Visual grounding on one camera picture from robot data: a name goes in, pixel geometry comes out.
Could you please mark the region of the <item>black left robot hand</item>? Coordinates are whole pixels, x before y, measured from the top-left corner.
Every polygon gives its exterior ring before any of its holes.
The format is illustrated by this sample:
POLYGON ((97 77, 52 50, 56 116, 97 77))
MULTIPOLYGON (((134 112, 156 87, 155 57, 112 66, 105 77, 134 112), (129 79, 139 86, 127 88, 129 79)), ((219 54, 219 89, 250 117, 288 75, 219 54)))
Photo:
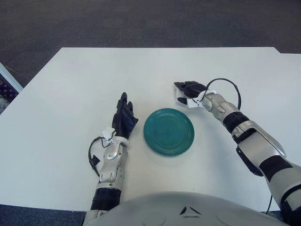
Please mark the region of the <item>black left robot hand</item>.
POLYGON ((112 128, 116 136, 129 139, 138 119, 134 117, 133 104, 127 101, 127 93, 123 92, 117 103, 117 111, 112 120, 112 128))

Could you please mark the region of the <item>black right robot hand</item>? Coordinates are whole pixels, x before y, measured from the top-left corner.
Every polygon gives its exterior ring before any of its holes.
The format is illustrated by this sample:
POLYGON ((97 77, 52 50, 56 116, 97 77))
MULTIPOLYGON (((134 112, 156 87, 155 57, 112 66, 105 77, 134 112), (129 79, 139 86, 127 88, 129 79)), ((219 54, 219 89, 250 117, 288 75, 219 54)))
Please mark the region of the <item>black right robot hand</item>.
POLYGON ((196 81, 174 82, 176 100, 184 105, 199 106, 199 95, 206 91, 206 86, 196 81))

